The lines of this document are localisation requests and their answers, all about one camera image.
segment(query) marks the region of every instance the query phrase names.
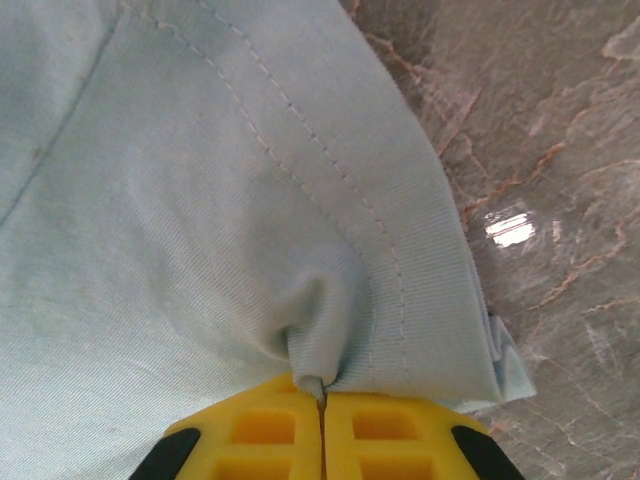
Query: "marble surface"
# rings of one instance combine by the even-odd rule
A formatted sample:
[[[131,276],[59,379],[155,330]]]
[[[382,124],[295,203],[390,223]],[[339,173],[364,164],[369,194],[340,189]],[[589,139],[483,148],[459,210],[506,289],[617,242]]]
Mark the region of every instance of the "marble surface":
[[[481,412],[528,479],[640,477],[640,2],[360,0],[539,394]]]

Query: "crumpled fabric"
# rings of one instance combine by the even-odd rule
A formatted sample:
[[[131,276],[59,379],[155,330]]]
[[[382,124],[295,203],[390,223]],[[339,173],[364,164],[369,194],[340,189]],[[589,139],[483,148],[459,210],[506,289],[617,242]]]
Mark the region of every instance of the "crumpled fabric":
[[[318,397],[533,394],[337,1],[0,10],[0,477],[126,478],[290,369]]]

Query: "seam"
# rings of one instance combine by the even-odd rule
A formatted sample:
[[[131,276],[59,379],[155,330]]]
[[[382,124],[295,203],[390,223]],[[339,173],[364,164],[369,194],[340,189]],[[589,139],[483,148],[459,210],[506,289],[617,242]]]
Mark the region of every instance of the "seam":
[[[220,77],[220,79],[224,82],[225,87],[231,93],[231,96],[233,97],[234,101],[238,105],[240,113],[245,118],[245,120],[247,122],[247,125],[248,125],[249,129],[251,130],[251,132],[253,134],[254,139],[262,146],[262,148],[264,149],[264,152],[269,157],[271,157],[271,159],[275,162],[275,164],[278,166],[278,168],[280,168],[282,171],[284,171],[291,178],[291,180],[293,180],[293,182],[300,187],[300,189],[309,198],[309,200],[311,200],[311,202],[314,205],[316,205],[318,210],[320,210],[320,212],[323,215],[325,215],[327,218],[329,218],[333,222],[333,224],[336,226],[338,231],[344,236],[344,238],[347,240],[347,242],[354,248],[354,250],[357,252],[358,256],[362,259],[362,261],[363,261],[363,263],[365,265],[366,272],[367,272],[369,290],[370,290],[371,297],[372,297],[372,309],[371,309],[372,313],[371,313],[371,315],[372,315],[372,321],[373,321],[373,323],[375,325],[376,316],[377,316],[377,314],[376,314],[376,297],[375,297],[375,292],[374,292],[374,289],[373,289],[373,281],[372,281],[372,277],[371,277],[371,273],[370,273],[370,267],[367,265],[368,262],[364,257],[364,253],[360,249],[358,249],[356,247],[356,245],[355,245],[356,242],[351,239],[350,235],[340,225],[338,220],[333,215],[331,215],[328,211],[326,211],[324,209],[324,207],[322,207],[322,205],[314,198],[313,194],[309,191],[309,189],[307,188],[306,184],[302,180],[300,180],[292,171],[290,171],[287,167],[285,167],[284,164],[282,163],[282,161],[277,157],[276,153],[273,151],[271,146],[265,141],[265,139],[260,134],[257,126],[255,125],[255,122],[251,118],[251,115],[249,114],[249,112],[247,111],[244,103],[240,99],[236,89],[233,87],[233,85],[231,85],[230,81],[228,80],[228,78],[226,77],[226,75],[224,74],[224,72],[222,71],[220,66],[216,62],[214,62],[211,58],[209,58],[200,47],[198,47],[197,45],[193,44],[192,42],[187,40],[184,36],[182,36],[182,34],[180,33],[178,27],[176,27],[175,25],[171,25],[171,24],[168,24],[168,23],[160,22],[159,20],[151,17],[148,13],[146,13],[144,11],[138,11],[135,8],[133,8],[131,5],[129,5],[129,4],[125,3],[125,2],[123,2],[122,5],[124,6],[124,8],[129,10],[132,14],[134,14],[137,17],[141,18],[143,21],[146,21],[146,22],[150,23],[151,25],[153,25],[154,28],[156,28],[157,30],[168,32],[173,37],[174,40],[176,40],[178,43],[182,44],[185,48],[187,48],[193,54],[195,54],[198,57],[200,57],[202,60],[204,60],[209,66],[211,66],[215,70],[215,72],[218,75],[218,77]],[[369,364],[370,364],[371,371],[373,371],[371,348],[369,349]],[[375,377],[372,377],[372,382],[375,384]]]
[[[349,189],[351,189],[351,191],[353,191],[356,194],[356,196],[358,196],[360,198],[360,200],[362,201],[364,206],[369,211],[374,223],[378,226],[378,228],[380,229],[380,232],[386,238],[386,240],[387,240],[387,242],[389,244],[389,250],[391,252],[391,256],[393,258],[394,268],[395,268],[397,282],[398,282],[398,290],[399,290],[399,293],[400,293],[400,312],[399,312],[400,313],[400,351],[401,351],[401,355],[402,355],[402,364],[403,364],[404,376],[405,376],[405,379],[406,379],[407,383],[409,385],[411,385],[411,379],[410,379],[410,376],[409,376],[409,368],[408,368],[408,364],[407,364],[407,355],[406,355],[406,350],[405,350],[405,315],[404,315],[404,310],[405,310],[406,303],[405,303],[405,294],[404,294],[404,281],[403,281],[403,278],[402,278],[402,271],[400,269],[400,259],[398,258],[398,253],[397,253],[397,250],[396,250],[396,246],[395,246],[395,243],[393,242],[393,239],[391,238],[391,235],[389,234],[389,231],[387,230],[387,227],[384,225],[384,223],[380,219],[380,216],[378,215],[378,213],[373,208],[373,205],[371,204],[371,202],[369,202],[369,200],[365,197],[364,193],[362,193],[362,191],[356,186],[355,182],[347,175],[347,173],[344,170],[342,170],[342,168],[339,165],[339,161],[336,160],[331,155],[331,152],[329,151],[329,148],[326,146],[326,144],[324,142],[322,142],[322,140],[320,139],[318,134],[309,126],[309,123],[307,122],[306,118],[302,115],[302,113],[300,113],[300,109],[295,105],[295,103],[290,99],[290,97],[284,92],[284,89],[282,88],[280,83],[274,78],[274,76],[271,73],[271,71],[264,64],[264,61],[262,60],[262,58],[260,57],[260,55],[258,54],[256,49],[254,48],[254,46],[251,43],[251,41],[249,40],[248,35],[245,32],[243,32],[242,30],[240,30],[238,27],[236,27],[233,24],[233,22],[230,22],[229,20],[227,20],[224,17],[222,17],[221,15],[219,15],[217,10],[214,7],[212,7],[210,5],[207,5],[203,0],[194,0],[194,1],[203,10],[206,10],[207,12],[209,12],[218,22],[220,22],[223,25],[225,25],[235,35],[239,36],[242,39],[242,42],[244,43],[244,45],[246,46],[247,50],[249,51],[249,53],[253,57],[254,61],[256,62],[256,65],[258,66],[258,68],[265,74],[265,76],[266,76],[267,80],[269,81],[269,83],[271,83],[271,85],[273,85],[273,87],[279,93],[279,95],[282,98],[282,100],[286,103],[287,109],[290,110],[298,118],[298,120],[300,121],[300,124],[302,125],[302,127],[309,134],[309,139],[312,140],[313,142],[315,142],[320,147],[320,149],[322,150],[322,153],[324,154],[324,156],[327,157],[327,159],[331,163],[331,166],[337,172],[338,177],[340,178],[340,180],[342,182],[344,182],[347,185],[347,187],[349,187]],[[372,381],[374,383],[375,383],[375,378],[374,378],[375,375],[374,375],[374,371],[373,371],[374,370],[373,369],[373,357],[372,357],[372,353],[371,352],[373,350],[373,343],[374,343],[373,341],[374,341],[374,337],[375,337],[375,332],[376,332],[376,321],[375,321],[375,318],[374,318],[373,319],[372,329],[371,329],[371,340],[370,340],[370,343],[369,343],[369,370],[370,370]]]
[[[60,137],[64,133],[64,130],[67,128],[69,121],[73,117],[73,114],[76,112],[78,105],[80,104],[80,99],[82,98],[84,91],[87,89],[87,86],[91,82],[91,78],[93,77],[93,74],[95,73],[96,68],[100,63],[102,54],[106,50],[107,45],[109,45],[109,42],[111,42],[111,39],[113,38],[113,35],[116,32],[116,27],[121,17],[122,17],[122,11],[118,9],[118,11],[116,12],[115,19],[112,21],[111,26],[107,30],[107,34],[105,35],[104,39],[102,39],[102,42],[100,42],[100,44],[98,45],[98,51],[96,52],[96,56],[93,60],[93,63],[91,64],[89,73],[85,76],[84,81],[80,85],[80,88],[78,89],[78,93],[76,94],[76,98],[73,99],[73,103],[71,103],[71,107],[69,108],[69,111],[62,118],[60,125],[58,126],[53,136],[51,137],[51,140],[49,140],[49,143],[44,149],[44,152],[42,152],[40,160],[31,171],[31,174],[27,177],[27,180],[24,182],[24,185],[22,186],[22,188],[18,191],[18,194],[13,200],[13,203],[9,206],[9,209],[7,210],[7,213],[5,214],[4,217],[0,218],[0,229],[4,227],[4,225],[9,220],[9,217],[13,214],[16,208],[18,208],[18,205],[22,201],[22,198],[24,197],[24,194],[26,193],[26,191],[29,189],[29,186],[33,182],[33,179],[36,177],[36,175],[44,165],[45,160],[49,158],[49,156],[51,155],[51,152],[53,151],[53,148],[56,146],[56,144],[58,143],[58,140],[60,140]]]

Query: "clip jaw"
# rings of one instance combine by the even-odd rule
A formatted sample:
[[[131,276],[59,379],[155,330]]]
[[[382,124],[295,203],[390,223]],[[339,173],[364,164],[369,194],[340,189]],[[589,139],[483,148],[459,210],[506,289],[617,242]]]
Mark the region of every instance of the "clip jaw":
[[[172,425],[130,480],[524,480],[477,421],[283,375]]]

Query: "black rubber tip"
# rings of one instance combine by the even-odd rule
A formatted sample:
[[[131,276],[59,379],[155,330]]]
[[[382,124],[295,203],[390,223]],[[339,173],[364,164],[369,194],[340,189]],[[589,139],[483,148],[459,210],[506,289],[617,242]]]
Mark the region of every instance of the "black rubber tip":
[[[451,433],[479,480],[525,480],[490,436],[462,425]]]
[[[175,480],[199,439],[197,428],[185,428],[160,439],[129,480]]]

